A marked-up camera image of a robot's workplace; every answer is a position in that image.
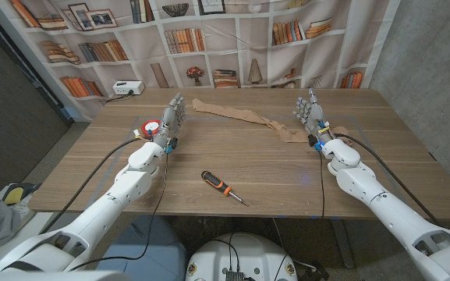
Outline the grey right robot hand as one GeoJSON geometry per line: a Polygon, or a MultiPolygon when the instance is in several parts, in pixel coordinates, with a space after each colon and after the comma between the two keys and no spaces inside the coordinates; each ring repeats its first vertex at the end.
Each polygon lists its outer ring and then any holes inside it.
{"type": "Polygon", "coordinates": [[[330,132],[330,123],[326,120],[312,87],[309,88],[308,94],[308,98],[298,97],[296,111],[292,114],[303,124],[308,133],[310,146],[323,147],[334,137],[330,132]]]}

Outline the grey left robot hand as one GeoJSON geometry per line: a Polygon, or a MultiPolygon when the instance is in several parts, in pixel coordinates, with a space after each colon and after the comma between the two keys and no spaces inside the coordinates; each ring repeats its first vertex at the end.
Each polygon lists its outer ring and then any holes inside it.
{"type": "Polygon", "coordinates": [[[172,138],[178,136],[186,117],[185,99],[178,93],[163,111],[160,126],[153,137],[153,142],[161,147],[166,147],[172,138]]]}

